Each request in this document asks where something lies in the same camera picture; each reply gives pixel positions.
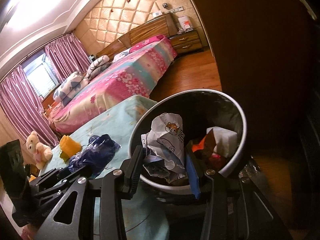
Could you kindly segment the red snack wrapper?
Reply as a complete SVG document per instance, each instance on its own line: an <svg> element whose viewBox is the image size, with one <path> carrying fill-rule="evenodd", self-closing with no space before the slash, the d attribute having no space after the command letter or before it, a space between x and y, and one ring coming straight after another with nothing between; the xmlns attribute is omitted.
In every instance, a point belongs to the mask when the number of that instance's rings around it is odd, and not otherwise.
<svg viewBox="0 0 320 240"><path fill-rule="evenodd" d="M214 152L215 140L205 136L198 144L193 144L191 150L197 159L204 162L207 168L219 171L225 164L226 158Z"/></svg>

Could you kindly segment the blue snack bag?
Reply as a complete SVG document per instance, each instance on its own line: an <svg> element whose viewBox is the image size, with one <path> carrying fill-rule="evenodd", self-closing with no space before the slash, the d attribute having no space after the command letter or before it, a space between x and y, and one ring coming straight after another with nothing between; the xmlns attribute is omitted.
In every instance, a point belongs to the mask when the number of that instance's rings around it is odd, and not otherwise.
<svg viewBox="0 0 320 240"><path fill-rule="evenodd" d="M93 135L89 138L86 148L71 157L67 167L70 172L75 172L82 167L89 166L92 169L90 177L96 178L120 148L121 146L108 134Z"/></svg>

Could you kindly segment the pink pillow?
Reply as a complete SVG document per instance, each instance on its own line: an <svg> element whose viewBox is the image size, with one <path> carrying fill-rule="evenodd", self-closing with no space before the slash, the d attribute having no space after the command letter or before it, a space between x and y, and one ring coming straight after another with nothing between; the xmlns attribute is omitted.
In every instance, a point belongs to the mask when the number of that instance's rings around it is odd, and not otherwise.
<svg viewBox="0 0 320 240"><path fill-rule="evenodd" d="M133 53L137 50L139 50L140 48L143 48L144 46L147 46L148 44L151 44L153 42L158 42L160 40L162 40L163 38L166 38L165 35L155 35L155 36L152 36L144 41L141 41L137 44L135 44L134 46L132 46L130 49L129 49L129 53Z"/></svg>

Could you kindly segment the cream teddy bear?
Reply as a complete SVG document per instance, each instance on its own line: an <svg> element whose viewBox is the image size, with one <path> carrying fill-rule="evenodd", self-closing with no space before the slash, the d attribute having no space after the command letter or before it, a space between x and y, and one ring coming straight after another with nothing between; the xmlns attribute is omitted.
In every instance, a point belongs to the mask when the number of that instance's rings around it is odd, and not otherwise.
<svg viewBox="0 0 320 240"><path fill-rule="evenodd" d="M35 160L36 167L42 170L46 163L52 158L52 150L49 146L40 142L36 131L32 131L27 137L26 148Z"/></svg>

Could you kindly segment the bed with pink sheet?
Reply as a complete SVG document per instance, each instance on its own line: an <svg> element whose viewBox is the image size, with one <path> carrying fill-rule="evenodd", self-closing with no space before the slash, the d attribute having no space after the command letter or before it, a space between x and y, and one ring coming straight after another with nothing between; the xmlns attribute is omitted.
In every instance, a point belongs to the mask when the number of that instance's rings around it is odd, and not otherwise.
<svg viewBox="0 0 320 240"><path fill-rule="evenodd" d="M65 106L51 112L49 124L61 134L72 133L123 100L149 97L177 53L168 38L152 42L113 63Z"/></svg>

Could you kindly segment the pink curtain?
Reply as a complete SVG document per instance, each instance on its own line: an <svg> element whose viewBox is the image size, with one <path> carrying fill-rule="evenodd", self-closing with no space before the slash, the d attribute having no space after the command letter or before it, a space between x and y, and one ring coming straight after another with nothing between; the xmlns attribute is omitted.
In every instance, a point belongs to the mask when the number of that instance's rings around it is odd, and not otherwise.
<svg viewBox="0 0 320 240"><path fill-rule="evenodd" d="M20 65L1 82L1 108L24 141L35 131L41 143L50 147L59 143L43 116L42 103Z"/></svg>
<svg viewBox="0 0 320 240"><path fill-rule="evenodd" d="M60 82L64 81L73 72L87 72L90 65L90 60L82 43L73 33L63 35L48 43L44 46L44 51L49 57Z"/></svg>

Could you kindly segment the white orange box on nightstand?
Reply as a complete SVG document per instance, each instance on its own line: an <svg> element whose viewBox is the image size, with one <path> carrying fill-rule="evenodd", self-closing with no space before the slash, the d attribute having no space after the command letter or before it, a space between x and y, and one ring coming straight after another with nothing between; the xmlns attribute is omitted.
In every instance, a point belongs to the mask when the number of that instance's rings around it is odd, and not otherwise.
<svg viewBox="0 0 320 240"><path fill-rule="evenodd" d="M188 16L179 17L178 22L184 31L189 31L189 30L193 29L193 25L192 25L191 20Z"/></svg>

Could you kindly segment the wooden nightstand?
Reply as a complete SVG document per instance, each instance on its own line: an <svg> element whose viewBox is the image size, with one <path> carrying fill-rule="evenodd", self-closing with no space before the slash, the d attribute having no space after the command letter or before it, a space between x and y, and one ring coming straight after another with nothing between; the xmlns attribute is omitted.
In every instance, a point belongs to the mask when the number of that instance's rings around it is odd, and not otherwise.
<svg viewBox="0 0 320 240"><path fill-rule="evenodd" d="M197 30L190 30L180 35L169 37L170 43L178 54L192 53L202 49Z"/></svg>

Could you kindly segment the pink curtain right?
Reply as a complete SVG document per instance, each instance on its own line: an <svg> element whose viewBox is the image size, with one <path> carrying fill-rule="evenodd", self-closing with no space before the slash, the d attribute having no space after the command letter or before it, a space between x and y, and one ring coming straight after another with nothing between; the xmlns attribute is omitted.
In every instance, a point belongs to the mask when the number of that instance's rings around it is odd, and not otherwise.
<svg viewBox="0 0 320 240"><path fill-rule="evenodd" d="M60 82L64 81L73 72L87 72L90 65L90 60L82 43L73 33L63 35L48 43L44 46L44 51L49 57Z"/></svg>

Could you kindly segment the white black trash bin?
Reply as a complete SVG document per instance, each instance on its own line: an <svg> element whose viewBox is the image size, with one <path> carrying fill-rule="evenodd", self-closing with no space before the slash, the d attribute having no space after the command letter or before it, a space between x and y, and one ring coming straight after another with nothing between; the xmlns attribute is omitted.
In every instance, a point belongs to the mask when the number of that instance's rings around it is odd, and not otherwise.
<svg viewBox="0 0 320 240"><path fill-rule="evenodd" d="M236 151L219 173L227 177L234 171L242 158L247 122L242 108L231 96L217 90L193 89L163 99L137 122L129 140L129 155L141 144L140 136L151 129L152 120L163 113L174 113L182 117L185 143L201 139L206 129L213 126L236 132Z"/></svg>

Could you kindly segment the orange foam net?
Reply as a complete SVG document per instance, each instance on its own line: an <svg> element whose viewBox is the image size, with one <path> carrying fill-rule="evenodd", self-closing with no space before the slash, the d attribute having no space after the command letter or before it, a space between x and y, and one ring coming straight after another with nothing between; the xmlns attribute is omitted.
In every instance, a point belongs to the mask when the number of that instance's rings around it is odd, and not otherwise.
<svg viewBox="0 0 320 240"><path fill-rule="evenodd" d="M70 158L80 152L82 146L79 142L74 141L70 136L64 135L60 140L60 149Z"/></svg>

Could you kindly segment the white foam block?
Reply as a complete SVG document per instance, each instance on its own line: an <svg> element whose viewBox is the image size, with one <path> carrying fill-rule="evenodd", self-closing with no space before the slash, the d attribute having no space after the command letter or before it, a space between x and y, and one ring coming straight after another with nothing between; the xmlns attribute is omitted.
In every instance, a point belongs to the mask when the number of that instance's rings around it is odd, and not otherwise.
<svg viewBox="0 0 320 240"><path fill-rule="evenodd" d="M207 133L213 131L216 146L214 147L214 153L218 155L230 158L236 152L238 146L238 135L236 132L222 128L222 127L210 127L207 128Z"/></svg>

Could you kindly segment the white pillow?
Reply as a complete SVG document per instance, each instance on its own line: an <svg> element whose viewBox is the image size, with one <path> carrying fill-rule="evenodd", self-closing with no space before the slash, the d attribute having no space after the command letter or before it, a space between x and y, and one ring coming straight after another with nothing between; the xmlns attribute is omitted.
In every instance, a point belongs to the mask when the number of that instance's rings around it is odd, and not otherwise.
<svg viewBox="0 0 320 240"><path fill-rule="evenodd" d="M119 61L120 59L122 59L125 56L129 55L129 53L130 53L130 49L126 49L126 50L114 55L114 58L113 58L112 62L115 63L115 62Z"/></svg>

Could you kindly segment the white cartoon paper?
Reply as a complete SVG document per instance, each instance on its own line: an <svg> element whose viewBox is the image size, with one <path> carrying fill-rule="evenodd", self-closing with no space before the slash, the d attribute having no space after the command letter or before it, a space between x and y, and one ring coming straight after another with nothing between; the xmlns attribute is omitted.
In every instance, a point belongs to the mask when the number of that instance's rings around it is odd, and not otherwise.
<svg viewBox="0 0 320 240"><path fill-rule="evenodd" d="M141 135L146 149L143 166L149 176L171 184L187 176L184 161L183 121L180 115L163 113L152 120L151 129Z"/></svg>

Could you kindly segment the pink curtain left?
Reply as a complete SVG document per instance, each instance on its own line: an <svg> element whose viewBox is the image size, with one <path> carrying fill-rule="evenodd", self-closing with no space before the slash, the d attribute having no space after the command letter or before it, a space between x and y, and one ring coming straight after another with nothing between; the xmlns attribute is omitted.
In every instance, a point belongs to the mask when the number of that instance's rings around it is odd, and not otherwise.
<svg viewBox="0 0 320 240"><path fill-rule="evenodd" d="M24 141L35 131L41 143L50 147L59 143L43 116L42 103L20 65L1 82L1 108Z"/></svg>

